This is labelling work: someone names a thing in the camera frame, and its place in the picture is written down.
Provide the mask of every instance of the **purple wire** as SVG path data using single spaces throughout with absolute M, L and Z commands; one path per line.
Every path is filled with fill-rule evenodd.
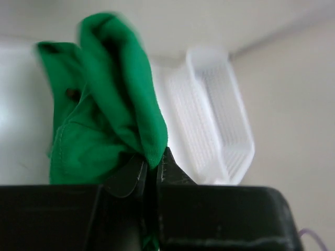
M 299 236 L 302 237 L 304 234 L 308 234 L 309 236 L 311 236 L 316 243 L 319 245 L 320 249 L 322 251 L 329 251 L 328 248 L 326 247 L 325 243 L 321 240 L 320 236 L 317 235 L 313 230 L 311 229 L 301 229 L 298 232 Z

